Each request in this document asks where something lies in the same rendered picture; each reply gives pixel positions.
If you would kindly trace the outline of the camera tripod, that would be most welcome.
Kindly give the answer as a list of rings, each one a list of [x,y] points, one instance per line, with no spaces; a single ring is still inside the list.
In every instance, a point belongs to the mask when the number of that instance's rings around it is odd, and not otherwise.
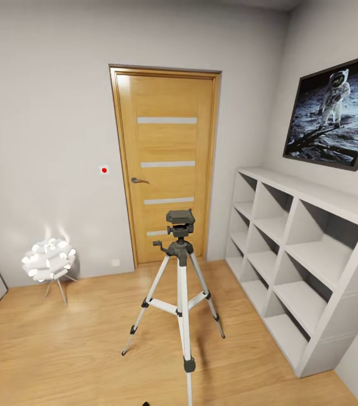
[[[154,283],[149,291],[148,296],[145,298],[142,304],[142,311],[139,315],[136,324],[131,327],[131,336],[127,343],[125,350],[122,352],[122,356],[124,356],[127,347],[130,344],[130,341],[136,332],[140,319],[143,316],[143,313],[149,305],[153,305],[154,307],[158,307],[162,310],[165,310],[169,313],[172,313],[178,317],[179,322],[179,329],[180,329],[180,336],[182,341],[182,348],[183,348],[183,359],[184,359],[184,370],[187,374],[187,396],[188,396],[188,406],[193,406],[192,403],[192,380],[191,380],[191,373],[194,372],[196,369],[196,362],[195,359],[192,357],[191,352],[191,342],[190,342],[190,329],[189,329],[189,311],[194,308],[198,303],[200,303],[204,298],[208,300],[210,305],[211,311],[213,313],[213,317],[219,327],[222,337],[225,339],[225,335],[223,334],[222,328],[219,324],[219,315],[215,312],[214,306],[211,302],[211,293],[207,289],[205,280],[202,276],[200,267],[198,265],[196,256],[194,254],[193,245],[188,241],[184,240],[185,236],[188,234],[193,233],[195,218],[192,214],[192,209],[186,210],[169,210],[166,214],[166,221],[173,224],[173,227],[167,227],[168,235],[173,232],[174,237],[178,237],[178,240],[172,242],[168,249],[162,247],[162,242],[160,240],[154,241],[153,245],[160,246],[161,251],[166,253],[164,260],[162,261],[162,266],[154,280]],[[175,257],[178,259],[178,306],[174,306],[168,304],[163,301],[159,301],[158,299],[152,298],[152,295],[157,287],[158,282],[163,274],[163,271],[168,263],[168,261]],[[191,301],[188,300],[188,288],[187,288],[187,258],[191,259],[193,267],[196,271],[196,275],[201,283],[202,290],[200,294],[194,297]]]

